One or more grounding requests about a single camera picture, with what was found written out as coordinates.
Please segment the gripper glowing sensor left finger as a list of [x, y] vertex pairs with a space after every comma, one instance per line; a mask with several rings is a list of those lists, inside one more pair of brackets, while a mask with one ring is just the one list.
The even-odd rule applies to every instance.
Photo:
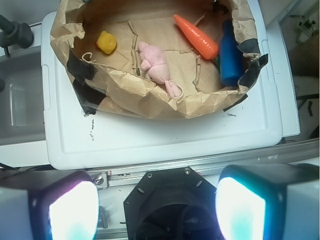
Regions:
[[1, 170], [2, 240], [92, 240], [99, 194], [83, 170]]

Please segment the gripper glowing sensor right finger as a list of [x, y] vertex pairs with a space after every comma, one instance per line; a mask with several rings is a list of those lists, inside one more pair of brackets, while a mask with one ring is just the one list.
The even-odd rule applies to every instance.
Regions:
[[215, 212], [226, 240], [318, 240], [320, 168], [228, 165], [217, 184]]

